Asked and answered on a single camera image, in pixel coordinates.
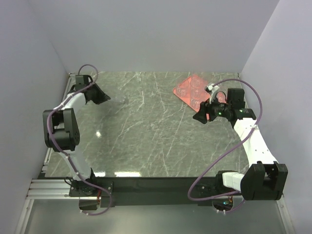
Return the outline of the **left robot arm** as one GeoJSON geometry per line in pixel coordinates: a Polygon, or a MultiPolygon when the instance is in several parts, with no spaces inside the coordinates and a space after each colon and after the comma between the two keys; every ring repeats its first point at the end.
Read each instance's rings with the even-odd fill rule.
{"type": "Polygon", "coordinates": [[[44,141],[48,148],[63,157],[70,168],[72,191],[92,196],[100,190],[100,186],[94,181],[94,172],[78,147],[80,132],[76,112],[90,101],[100,105],[111,98],[90,75],[76,75],[75,81],[59,106],[43,112],[44,141]]]}

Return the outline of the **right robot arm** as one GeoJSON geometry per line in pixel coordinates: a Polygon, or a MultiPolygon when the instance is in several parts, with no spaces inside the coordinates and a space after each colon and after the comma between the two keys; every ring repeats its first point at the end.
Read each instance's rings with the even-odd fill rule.
{"type": "Polygon", "coordinates": [[[213,100],[200,104],[195,120],[206,124],[217,117],[227,119],[241,140],[247,155],[249,168],[245,174],[220,171],[216,175],[215,190],[221,195],[242,194],[245,200],[279,200],[286,183],[288,168],[278,163],[268,149],[257,126],[252,109],[245,107],[244,90],[229,88],[226,101],[219,102],[217,92],[211,92],[213,100]]]}

